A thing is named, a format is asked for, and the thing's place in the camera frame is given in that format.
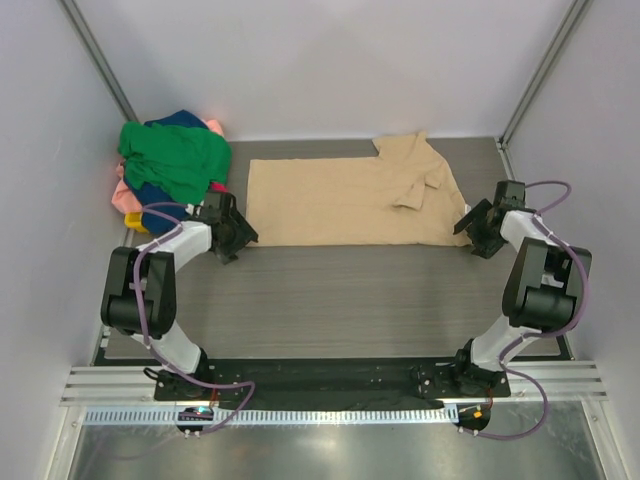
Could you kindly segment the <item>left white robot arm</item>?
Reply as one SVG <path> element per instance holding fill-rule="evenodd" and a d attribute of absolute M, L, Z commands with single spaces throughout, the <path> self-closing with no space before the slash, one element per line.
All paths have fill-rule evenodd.
<path fill-rule="evenodd" d="M 209 361 L 177 320 L 176 274 L 201 254 L 226 265 L 238 258 L 258 233 L 237 208 L 236 197 L 210 190 L 195 205 L 155 202 L 143 212 L 173 228 L 138 247 L 111 253 L 100 317 L 102 323 L 133 338 L 171 374 L 188 398 L 204 398 L 212 387 Z"/>

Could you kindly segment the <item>yellow plastic bin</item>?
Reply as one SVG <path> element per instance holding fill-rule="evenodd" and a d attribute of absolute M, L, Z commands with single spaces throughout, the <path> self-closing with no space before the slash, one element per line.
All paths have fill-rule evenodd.
<path fill-rule="evenodd" d="M 148 230 L 142 223 L 141 212 L 129 212 L 124 215 L 124 225 L 137 233 L 148 233 Z"/>

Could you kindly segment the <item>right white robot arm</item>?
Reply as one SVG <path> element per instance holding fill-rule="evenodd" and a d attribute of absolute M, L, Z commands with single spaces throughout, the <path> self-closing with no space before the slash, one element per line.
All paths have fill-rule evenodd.
<path fill-rule="evenodd" d="M 458 350 L 450 368 L 451 384 L 463 396 L 497 392 L 516 355 L 539 339 L 563 335 L 584 310 L 592 255 L 551 232 L 527 207 L 526 190 L 522 182 L 498 182 L 494 199 L 479 202 L 454 227 L 483 259 L 507 245 L 516 251 L 500 317 Z"/>

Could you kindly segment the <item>beige t shirt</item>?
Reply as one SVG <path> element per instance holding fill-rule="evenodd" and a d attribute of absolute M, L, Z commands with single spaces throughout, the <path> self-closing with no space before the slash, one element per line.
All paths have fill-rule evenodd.
<path fill-rule="evenodd" d="M 259 245 L 469 245 L 454 231 L 467 203 L 425 132 L 373 145 L 373 157 L 252 160 L 246 218 Z"/>

